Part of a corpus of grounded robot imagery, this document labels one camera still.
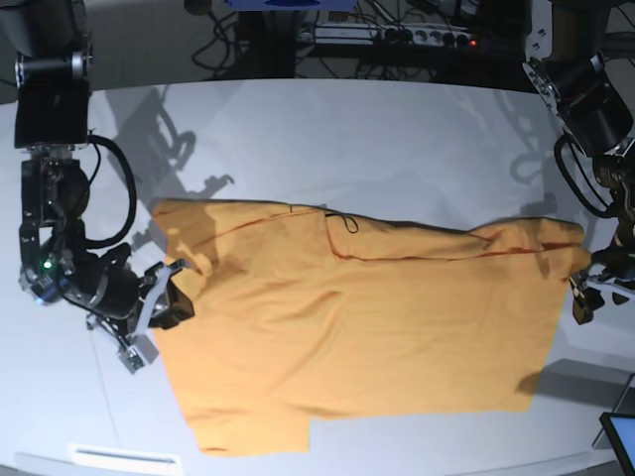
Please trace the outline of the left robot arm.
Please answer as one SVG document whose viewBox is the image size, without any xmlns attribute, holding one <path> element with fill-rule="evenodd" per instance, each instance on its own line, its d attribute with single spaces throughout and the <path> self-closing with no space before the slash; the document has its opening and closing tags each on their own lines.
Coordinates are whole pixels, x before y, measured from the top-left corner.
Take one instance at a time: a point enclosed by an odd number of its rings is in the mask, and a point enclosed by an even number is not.
<svg viewBox="0 0 635 476">
<path fill-rule="evenodd" d="M 583 207 L 600 219 L 614 219 L 610 245 L 592 254 L 570 278 L 572 316 L 587 324 L 603 307 L 603 291 L 615 304 L 634 298 L 634 117 L 612 85 L 608 60 L 632 60 L 634 34 L 606 31 L 619 1 L 529 1 L 523 68 L 563 133 L 554 146 L 557 167 Z M 611 203 L 592 205 L 575 183 L 563 151 L 591 161 L 595 183 Z"/>
</svg>

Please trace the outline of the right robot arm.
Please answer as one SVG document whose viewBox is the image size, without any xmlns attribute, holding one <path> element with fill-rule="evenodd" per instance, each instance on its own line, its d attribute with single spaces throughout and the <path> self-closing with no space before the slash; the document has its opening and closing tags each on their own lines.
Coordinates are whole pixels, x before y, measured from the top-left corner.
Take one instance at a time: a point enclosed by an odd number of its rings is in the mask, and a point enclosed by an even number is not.
<svg viewBox="0 0 635 476">
<path fill-rule="evenodd" d="M 136 218 L 137 189 L 119 146 L 88 129 L 92 46 L 82 2 L 4 1 L 1 28 L 17 54 L 14 146 L 30 155 L 21 165 L 23 289 L 43 305 L 65 300 L 82 308 L 118 336 L 191 318 L 190 299 L 172 281 L 160 281 L 184 261 L 158 263 L 143 276 L 129 267 L 124 239 Z M 123 172 L 128 210 L 109 238 L 85 234 L 82 215 L 94 178 L 73 158 L 78 146 L 108 150 Z"/>
</svg>

